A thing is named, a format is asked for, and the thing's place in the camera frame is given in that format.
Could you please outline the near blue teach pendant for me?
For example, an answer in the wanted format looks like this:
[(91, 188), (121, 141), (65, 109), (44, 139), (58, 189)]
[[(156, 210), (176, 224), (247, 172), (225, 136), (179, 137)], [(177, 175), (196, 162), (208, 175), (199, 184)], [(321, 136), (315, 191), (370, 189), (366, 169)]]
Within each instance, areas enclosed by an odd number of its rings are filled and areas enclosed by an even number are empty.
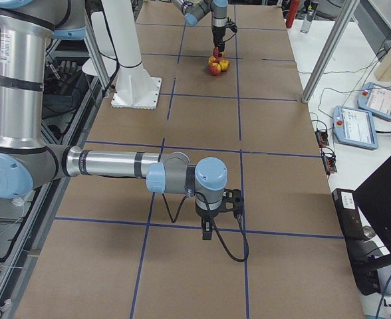
[(370, 111), (336, 106), (332, 117), (338, 143), (367, 150), (378, 149), (378, 138)]

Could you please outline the aluminium frame post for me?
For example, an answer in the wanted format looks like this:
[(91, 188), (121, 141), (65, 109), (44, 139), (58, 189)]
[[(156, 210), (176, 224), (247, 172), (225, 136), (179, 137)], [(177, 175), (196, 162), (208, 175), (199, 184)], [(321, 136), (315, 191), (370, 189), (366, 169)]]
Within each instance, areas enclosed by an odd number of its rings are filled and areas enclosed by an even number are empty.
[(309, 77), (309, 80), (303, 90), (301, 96), (301, 102), (307, 104), (311, 99), (317, 85), (320, 82), (321, 77), (332, 57), (334, 50), (336, 49), (341, 36), (343, 36), (348, 23), (351, 20), (360, 0), (346, 1), (343, 5), (334, 25), (329, 33), (329, 36), (325, 42), (325, 45), (319, 55), (317, 63), (313, 68), (313, 72)]

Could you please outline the red yellow apple front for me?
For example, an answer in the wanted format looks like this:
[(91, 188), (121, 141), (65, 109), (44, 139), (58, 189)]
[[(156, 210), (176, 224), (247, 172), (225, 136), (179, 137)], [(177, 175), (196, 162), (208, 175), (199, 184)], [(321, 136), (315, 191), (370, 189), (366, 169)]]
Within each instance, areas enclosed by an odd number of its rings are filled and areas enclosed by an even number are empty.
[(219, 63), (213, 62), (208, 65), (208, 71), (212, 76), (219, 76), (221, 74), (221, 66)]

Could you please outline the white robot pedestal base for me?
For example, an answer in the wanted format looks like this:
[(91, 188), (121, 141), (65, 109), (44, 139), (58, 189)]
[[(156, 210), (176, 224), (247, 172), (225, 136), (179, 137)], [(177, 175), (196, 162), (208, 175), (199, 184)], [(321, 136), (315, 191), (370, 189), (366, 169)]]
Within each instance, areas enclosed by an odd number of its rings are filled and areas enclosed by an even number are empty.
[(131, 2), (103, 1), (102, 6), (119, 64), (112, 106), (155, 109), (162, 79), (144, 68)]

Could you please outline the far blue teach pendant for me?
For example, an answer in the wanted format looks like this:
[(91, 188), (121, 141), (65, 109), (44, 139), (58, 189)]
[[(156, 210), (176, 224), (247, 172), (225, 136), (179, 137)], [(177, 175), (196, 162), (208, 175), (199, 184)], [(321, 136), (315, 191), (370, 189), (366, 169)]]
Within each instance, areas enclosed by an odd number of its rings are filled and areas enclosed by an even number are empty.
[(358, 96), (357, 105), (381, 119), (391, 121), (391, 87), (366, 83)]

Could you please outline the red yellow apple rear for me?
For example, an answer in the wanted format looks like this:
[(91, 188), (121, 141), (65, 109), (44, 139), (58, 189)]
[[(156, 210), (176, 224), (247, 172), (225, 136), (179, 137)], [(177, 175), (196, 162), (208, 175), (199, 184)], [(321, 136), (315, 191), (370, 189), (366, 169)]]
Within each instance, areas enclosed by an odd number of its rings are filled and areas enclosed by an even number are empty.
[(221, 68), (221, 71), (222, 72), (227, 72), (230, 68), (230, 61), (227, 60), (227, 59), (221, 59), (219, 61), (219, 65), (220, 65), (220, 68)]

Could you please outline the clear plastic bottle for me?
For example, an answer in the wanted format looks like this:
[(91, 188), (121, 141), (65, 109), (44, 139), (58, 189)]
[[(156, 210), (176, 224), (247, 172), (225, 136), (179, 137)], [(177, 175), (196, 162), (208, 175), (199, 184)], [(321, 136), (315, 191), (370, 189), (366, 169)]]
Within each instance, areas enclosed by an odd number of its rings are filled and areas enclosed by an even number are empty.
[(301, 25), (300, 32), (308, 33), (313, 20), (315, 19), (319, 2), (318, 1), (305, 1), (305, 16)]

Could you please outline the blue teach pendant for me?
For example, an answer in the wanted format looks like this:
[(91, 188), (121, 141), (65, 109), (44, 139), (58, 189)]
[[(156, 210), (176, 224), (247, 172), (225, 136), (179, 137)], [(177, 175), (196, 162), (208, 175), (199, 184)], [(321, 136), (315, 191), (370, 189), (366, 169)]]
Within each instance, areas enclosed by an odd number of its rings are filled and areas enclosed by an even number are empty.
[(338, 143), (367, 150), (378, 149), (378, 138), (370, 111), (336, 106), (332, 117)]
[(366, 83), (358, 96), (357, 105), (381, 119), (391, 121), (391, 87)]

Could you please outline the near orange black connector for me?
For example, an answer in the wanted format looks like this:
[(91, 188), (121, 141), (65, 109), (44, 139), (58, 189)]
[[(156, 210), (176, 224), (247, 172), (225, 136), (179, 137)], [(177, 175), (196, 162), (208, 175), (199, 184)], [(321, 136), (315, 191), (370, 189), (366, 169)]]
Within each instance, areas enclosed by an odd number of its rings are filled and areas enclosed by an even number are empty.
[(321, 159), (327, 176), (336, 173), (336, 154), (334, 150), (329, 147), (323, 147), (320, 149)]

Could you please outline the black desktop computer box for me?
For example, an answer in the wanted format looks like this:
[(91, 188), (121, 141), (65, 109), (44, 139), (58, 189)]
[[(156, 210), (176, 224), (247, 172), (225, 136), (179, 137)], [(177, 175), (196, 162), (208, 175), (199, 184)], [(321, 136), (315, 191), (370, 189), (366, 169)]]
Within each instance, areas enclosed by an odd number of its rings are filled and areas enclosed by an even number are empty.
[(356, 285), (365, 296), (384, 293), (391, 296), (391, 262), (372, 240), (372, 227), (363, 225), (354, 192), (336, 188), (332, 192), (340, 228)]

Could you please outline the lone red yellow apple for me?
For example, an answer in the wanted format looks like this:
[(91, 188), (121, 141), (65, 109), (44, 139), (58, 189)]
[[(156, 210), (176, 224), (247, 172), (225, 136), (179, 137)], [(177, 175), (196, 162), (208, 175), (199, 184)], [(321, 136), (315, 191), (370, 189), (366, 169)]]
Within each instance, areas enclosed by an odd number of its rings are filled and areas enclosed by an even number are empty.
[(218, 47), (215, 47), (215, 48), (213, 49), (213, 56), (214, 56), (215, 58), (220, 58), (220, 57), (221, 57), (221, 52), (219, 51), (219, 48), (218, 48)]

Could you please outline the far orange black connector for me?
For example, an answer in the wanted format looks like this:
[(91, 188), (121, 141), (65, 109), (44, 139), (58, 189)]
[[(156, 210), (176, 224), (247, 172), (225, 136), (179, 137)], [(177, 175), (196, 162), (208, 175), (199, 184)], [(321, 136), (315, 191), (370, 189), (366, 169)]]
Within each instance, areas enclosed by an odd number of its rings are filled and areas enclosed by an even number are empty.
[(315, 130), (315, 137), (317, 139), (317, 143), (320, 148), (329, 146), (328, 130), (327, 129), (324, 129), (324, 130), (316, 129)]

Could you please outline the red fire extinguisher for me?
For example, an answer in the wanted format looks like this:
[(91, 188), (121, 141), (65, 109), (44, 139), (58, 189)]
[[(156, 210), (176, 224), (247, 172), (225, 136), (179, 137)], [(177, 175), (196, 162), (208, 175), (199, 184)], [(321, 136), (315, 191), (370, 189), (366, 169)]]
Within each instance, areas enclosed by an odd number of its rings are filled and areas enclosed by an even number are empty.
[(293, 22), (295, 20), (295, 17), (297, 15), (297, 11), (299, 8), (299, 3), (300, 3), (299, 0), (291, 0), (291, 2), (290, 2), (288, 15), (287, 15), (286, 22), (285, 22), (287, 29), (291, 29), (293, 26)]

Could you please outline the black computer monitor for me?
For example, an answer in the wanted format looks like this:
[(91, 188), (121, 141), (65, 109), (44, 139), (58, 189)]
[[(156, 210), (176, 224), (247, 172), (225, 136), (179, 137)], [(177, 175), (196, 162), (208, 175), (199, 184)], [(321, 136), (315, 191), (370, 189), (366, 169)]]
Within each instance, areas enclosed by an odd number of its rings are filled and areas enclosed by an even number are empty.
[(391, 251), (391, 156), (354, 191), (356, 204)]

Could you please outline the red yellow apple left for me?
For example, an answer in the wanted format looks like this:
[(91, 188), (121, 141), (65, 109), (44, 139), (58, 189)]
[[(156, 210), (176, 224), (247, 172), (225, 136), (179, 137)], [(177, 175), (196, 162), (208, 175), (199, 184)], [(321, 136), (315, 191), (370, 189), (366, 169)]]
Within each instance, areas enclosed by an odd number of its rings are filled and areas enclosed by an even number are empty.
[(208, 65), (211, 65), (213, 63), (217, 63), (217, 57), (215, 57), (215, 56), (209, 57), (207, 63), (208, 63)]

